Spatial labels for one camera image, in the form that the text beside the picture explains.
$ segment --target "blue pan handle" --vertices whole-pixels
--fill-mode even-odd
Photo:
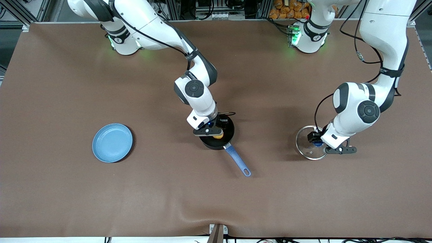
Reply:
[[[240,168],[241,172],[243,172],[243,174],[246,177],[250,177],[252,175],[251,171],[246,166],[246,164],[243,162],[243,160],[241,159],[241,157],[237,153],[237,151],[235,151],[235,148],[230,143],[228,143],[226,146],[224,146],[224,148],[225,148],[225,151],[231,156],[231,158],[235,161],[237,166]]]

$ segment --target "orange food item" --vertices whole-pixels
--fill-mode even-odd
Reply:
[[[294,11],[300,11],[303,8],[303,3],[297,3],[297,5],[294,7]]]
[[[273,1],[273,4],[274,4],[274,7],[275,7],[276,9],[280,9],[280,8],[283,7],[283,2],[282,2],[282,0],[274,0],[274,1]]]
[[[310,16],[309,10],[308,9],[303,9],[302,10],[302,18],[306,19],[307,16]]]
[[[294,18],[301,19],[302,18],[302,13],[300,11],[295,11],[294,12]]]
[[[333,7],[333,9],[334,9],[334,11],[335,11],[335,16],[337,16],[337,15],[338,15],[338,12],[339,12],[339,9],[337,8],[336,5],[332,5],[332,7]]]
[[[296,0],[289,1],[289,8],[294,11],[300,11],[303,7],[303,3],[299,3]]]
[[[294,17],[294,10],[290,10],[287,14],[286,14],[286,18],[293,18]]]
[[[287,14],[287,13],[289,13],[289,11],[290,11],[290,9],[289,9],[289,7],[287,7],[287,6],[283,6],[283,7],[280,9],[280,13],[281,13],[281,14]]]
[[[270,10],[269,17],[271,19],[277,19],[279,17],[279,11],[277,9]]]

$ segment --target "brown tabletop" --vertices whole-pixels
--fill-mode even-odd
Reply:
[[[353,136],[358,153],[309,161],[296,151],[323,97],[378,73],[340,23],[315,54],[288,48],[264,21],[175,24],[218,69],[210,90],[219,111],[237,112],[232,144],[250,178],[193,136],[191,108],[173,91],[181,54],[121,56],[99,24],[31,25],[0,88],[0,236],[182,236],[222,223],[237,237],[432,237],[432,75],[414,29],[402,97]],[[335,114],[326,101],[318,124]],[[135,146],[106,164],[91,144],[113,122]]]

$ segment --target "blue plate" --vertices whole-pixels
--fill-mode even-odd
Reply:
[[[125,125],[109,124],[93,138],[93,154],[102,162],[117,162],[129,153],[132,143],[132,133]]]

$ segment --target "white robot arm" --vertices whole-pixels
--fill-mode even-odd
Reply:
[[[68,0],[68,4],[77,15],[97,19],[122,55],[133,54],[140,46],[149,50],[171,47],[182,52],[194,65],[175,81],[174,91],[193,109],[188,123],[198,130],[217,117],[208,89],[217,79],[215,67],[179,30],[163,22],[146,0]],[[201,136],[222,134],[218,129],[217,134]]]
[[[383,55],[378,81],[343,83],[333,95],[336,117],[309,137],[321,139],[333,149],[368,127],[393,103],[395,88],[402,74],[408,50],[406,28],[416,0],[369,0],[361,21],[360,34],[370,46]]]
[[[333,5],[351,5],[360,0],[308,0],[312,12],[306,22],[297,22],[300,36],[292,41],[292,45],[304,53],[314,53],[324,45],[327,30],[335,17]]]

